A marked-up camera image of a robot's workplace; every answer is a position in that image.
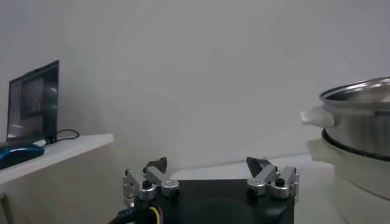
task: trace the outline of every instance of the laptop screen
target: laptop screen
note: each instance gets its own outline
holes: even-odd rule
[[[55,136],[58,65],[55,61],[10,82],[8,141]]]

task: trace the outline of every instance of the cooking pot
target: cooking pot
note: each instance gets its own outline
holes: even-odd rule
[[[324,132],[322,138],[307,141],[306,147],[314,161],[334,165],[336,176],[367,192],[390,200],[389,162],[340,149],[328,141]]]
[[[390,161],[390,77],[351,83],[320,95],[322,106],[300,113],[350,152]]]

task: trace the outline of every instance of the white shelf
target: white shelf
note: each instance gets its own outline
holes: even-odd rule
[[[29,173],[102,147],[114,141],[112,134],[80,136],[45,147],[43,155],[0,170],[0,184],[25,176]]]

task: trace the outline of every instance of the cable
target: cable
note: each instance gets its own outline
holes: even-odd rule
[[[65,138],[57,139],[56,142],[60,142],[60,141],[64,141],[64,140],[72,140],[72,139],[76,139],[76,138],[80,137],[80,134],[79,134],[77,131],[73,130],[73,129],[63,129],[63,130],[60,130],[60,131],[57,132],[57,135],[58,135],[59,133],[61,133],[61,132],[65,132],[65,131],[73,132],[73,133],[76,134],[76,135],[73,136],[73,137],[65,137]]]
[[[149,209],[152,210],[156,215],[157,224],[160,224],[160,214],[158,213],[157,209],[155,207],[149,207]]]
[[[160,207],[158,207],[158,211],[160,212],[160,220],[161,220],[161,224],[164,223],[164,215],[163,215],[163,210],[161,210]]]
[[[118,215],[109,224],[126,224],[134,222],[135,220],[135,209],[127,208],[118,212]]]

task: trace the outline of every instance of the black cable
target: black cable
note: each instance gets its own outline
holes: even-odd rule
[[[80,134],[79,134],[77,131],[73,130],[73,129],[63,129],[63,130],[60,130],[60,131],[57,132],[57,135],[58,135],[59,133],[65,132],[65,131],[73,132],[73,133],[76,134],[76,135],[73,136],[73,137],[65,137],[65,138],[57,139],[56,142],[60,142],[60,141],[64,141],[64,140],[72,140],[72,139],[76,139],[76,138],[80,137]]]
[[[109,224],[127,224],[134,222],[135,213],[134,207],[123,209],[118,212],[118,215]]]

